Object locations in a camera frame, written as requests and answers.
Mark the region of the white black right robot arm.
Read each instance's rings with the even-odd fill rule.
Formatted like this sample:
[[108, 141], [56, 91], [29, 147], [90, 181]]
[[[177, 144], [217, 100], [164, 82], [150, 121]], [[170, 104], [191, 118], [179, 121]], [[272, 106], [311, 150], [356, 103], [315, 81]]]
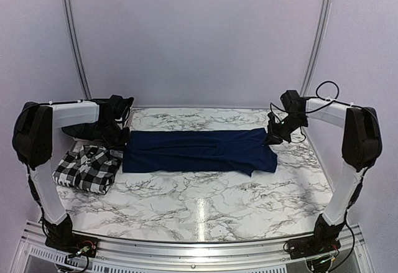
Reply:
[[348, 210], [356, 203], [366, 172], [374, 166], [382, 152], [382, 139], [374, 108], [341, 103], [335, 99], [301, 97], [287, 90], [280, 97], [286, 117], [275, 121], [269, 113], [267, 145], [291, 141], [291, 134], [308, 127], [309, 119], [332, 124], [343, 130], [341, 156], [343, 170], [332, 198], [317, 218], [313, 234], [288, 241], [288, 249], [298, 253], [309, 249], [314, 254], [332, 246], [346, 224]]

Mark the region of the black white plaid shirt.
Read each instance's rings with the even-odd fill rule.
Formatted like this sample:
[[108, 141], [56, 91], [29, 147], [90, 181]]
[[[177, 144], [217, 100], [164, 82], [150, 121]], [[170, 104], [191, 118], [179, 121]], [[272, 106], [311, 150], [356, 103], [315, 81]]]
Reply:
[[107, 194], [122, 164], [123, 152], [103, 146], [83, 145], [68, 151], [52, 174], [61, 186], [86, 192]]

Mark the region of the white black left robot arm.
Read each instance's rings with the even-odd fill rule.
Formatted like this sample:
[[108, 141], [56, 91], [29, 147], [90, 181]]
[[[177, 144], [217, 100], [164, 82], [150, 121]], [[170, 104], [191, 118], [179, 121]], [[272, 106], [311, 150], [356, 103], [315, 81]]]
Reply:
[[97, 141], [105, 148], [123, 150], [130, 132], [122, 123], [128, 118], [133, 102], [133, 97], [112, 95], [108, 99], [24, 105], [14, 125], [12, 146], [19, 161], [27, 167], [29, 188], [42, 212], [48, 246], [74, 251], [80, 243], [73, 232], [72, 219], [50, 179], [53, 131], [92, 125]]

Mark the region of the navy blue t-shirt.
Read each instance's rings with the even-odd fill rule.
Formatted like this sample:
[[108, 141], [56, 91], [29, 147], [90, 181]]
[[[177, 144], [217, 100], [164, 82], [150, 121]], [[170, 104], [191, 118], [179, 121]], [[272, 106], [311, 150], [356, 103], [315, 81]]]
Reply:
[[263, 128], [226, 131], [132, 131], [123, 172], [274, 173], [277, 154]]

